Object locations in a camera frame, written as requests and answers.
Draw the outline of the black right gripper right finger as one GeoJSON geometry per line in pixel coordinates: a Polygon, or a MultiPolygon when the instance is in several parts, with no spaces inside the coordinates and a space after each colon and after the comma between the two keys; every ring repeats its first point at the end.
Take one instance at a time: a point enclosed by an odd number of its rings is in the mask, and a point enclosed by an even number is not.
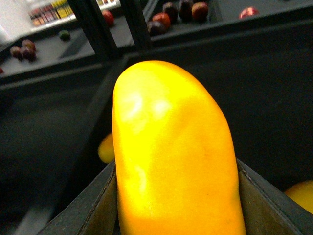
{"type": "Polygon", "coordinates": [[[311,235],[313,215],[237,160],[239,193],[248,235],[311,235]]]}

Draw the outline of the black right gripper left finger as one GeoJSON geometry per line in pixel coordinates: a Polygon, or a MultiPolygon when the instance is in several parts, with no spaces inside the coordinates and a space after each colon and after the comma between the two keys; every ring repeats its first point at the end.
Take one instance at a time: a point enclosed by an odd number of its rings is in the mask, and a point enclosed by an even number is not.
{"type": "Polygon", "coordinates": [[[112,161],[38,234],[112,235],[116,218],[117,183],[112,161]]]}

